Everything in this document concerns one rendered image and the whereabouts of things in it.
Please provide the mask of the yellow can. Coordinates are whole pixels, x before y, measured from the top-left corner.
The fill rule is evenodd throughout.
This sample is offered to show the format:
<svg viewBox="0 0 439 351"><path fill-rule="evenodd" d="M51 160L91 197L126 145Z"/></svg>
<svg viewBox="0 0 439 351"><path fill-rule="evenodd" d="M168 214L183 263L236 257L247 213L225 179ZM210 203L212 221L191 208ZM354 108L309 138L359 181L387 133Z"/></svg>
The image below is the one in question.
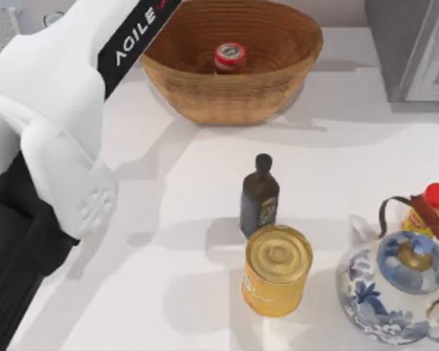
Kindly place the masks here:
<svg viewBox="0 0 439 351"><path fill-rule="evenodd" d="M310 242L298 230L267 225L249 238L245 250L242 295L265 317L284 317L301 303L312 267Z"/></svg>

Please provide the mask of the grey cabinet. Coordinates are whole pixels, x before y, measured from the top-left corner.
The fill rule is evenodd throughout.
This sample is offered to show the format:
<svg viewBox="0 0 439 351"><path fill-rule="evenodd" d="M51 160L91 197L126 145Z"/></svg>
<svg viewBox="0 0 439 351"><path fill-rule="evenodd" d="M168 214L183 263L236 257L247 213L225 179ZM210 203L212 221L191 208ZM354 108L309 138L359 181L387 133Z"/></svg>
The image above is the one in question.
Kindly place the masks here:
<svg viewBox="0 0 439 351"><path fill-rule="evenodd" d="M365 0L390 102L439 102L439 0Z"/></svg>

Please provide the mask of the blue and white teapot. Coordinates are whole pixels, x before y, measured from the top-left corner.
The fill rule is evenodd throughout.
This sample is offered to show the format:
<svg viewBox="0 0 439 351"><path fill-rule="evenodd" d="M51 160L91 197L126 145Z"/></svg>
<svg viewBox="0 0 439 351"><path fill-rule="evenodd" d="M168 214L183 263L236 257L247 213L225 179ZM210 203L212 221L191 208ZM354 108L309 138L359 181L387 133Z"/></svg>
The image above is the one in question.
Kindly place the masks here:
<svg viewBox="0 0 439 351"><path fill-rule="evenodd" d="M378 212L380 233L354 241L337 266L339 304L384 344L439 343L439 245L413 231L389 232L387 204Z"/></svg>

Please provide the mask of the dark glass bottle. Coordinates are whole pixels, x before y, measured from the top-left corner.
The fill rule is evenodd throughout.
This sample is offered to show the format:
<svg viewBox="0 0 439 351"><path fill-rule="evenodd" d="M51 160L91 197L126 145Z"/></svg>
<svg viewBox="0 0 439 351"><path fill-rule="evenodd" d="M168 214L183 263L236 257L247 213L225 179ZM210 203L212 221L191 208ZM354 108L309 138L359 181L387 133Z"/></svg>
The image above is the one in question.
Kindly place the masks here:
<svg viewBox="0 0 439 351"><path fill-rule="evenodd" d="M243 180L239 224L246 239L261 227L276 222L280 187L271 174L271 166L270 155L258 154L255 171Z"/></svg>

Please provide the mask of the brown woven basket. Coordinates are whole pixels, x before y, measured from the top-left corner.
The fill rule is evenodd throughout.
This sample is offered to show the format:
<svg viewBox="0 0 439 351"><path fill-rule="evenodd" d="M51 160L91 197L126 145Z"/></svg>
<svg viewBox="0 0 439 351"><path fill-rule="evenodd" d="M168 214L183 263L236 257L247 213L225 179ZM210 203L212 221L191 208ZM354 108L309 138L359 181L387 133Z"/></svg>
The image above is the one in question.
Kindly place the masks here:
<svg viewBox="0 0 439 351"><path fill-rule="evenodd" d="M243 73L215 73L215 50L227 42L245 48ZM182 117L204 124L256 124L293 97L322 46L318 23L288 5L185 0L140 62Z"/></svg>

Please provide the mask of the yellow bottle with red cap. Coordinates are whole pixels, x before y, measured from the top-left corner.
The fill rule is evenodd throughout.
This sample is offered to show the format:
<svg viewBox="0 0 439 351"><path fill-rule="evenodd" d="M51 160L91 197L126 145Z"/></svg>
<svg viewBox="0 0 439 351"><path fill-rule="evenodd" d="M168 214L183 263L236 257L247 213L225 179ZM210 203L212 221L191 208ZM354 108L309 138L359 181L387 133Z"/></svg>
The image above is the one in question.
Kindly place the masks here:
<svg viewBox="0 0 439 351"><path fill-rule="evenodd" d="M439 183L431 183L422 194L410 196L410 206L411 209L402 223L402 229L433 239L435 237L433 231L424 219L427 218L426 214L431 212L439 218Z"/></svg>

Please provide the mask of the red capped brown bottle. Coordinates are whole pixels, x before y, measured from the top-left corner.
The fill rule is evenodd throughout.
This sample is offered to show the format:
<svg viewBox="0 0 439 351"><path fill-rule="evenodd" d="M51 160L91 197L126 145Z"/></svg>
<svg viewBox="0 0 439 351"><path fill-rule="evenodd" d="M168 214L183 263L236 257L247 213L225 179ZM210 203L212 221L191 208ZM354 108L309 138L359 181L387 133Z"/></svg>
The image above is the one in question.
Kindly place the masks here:
<svg viewBox="0 0 439 351"><path fill-rule="evenodd" d="M229 42L217 47L214 71L217 74L243 74L246 69L246 50L239 43Z"/></svg>

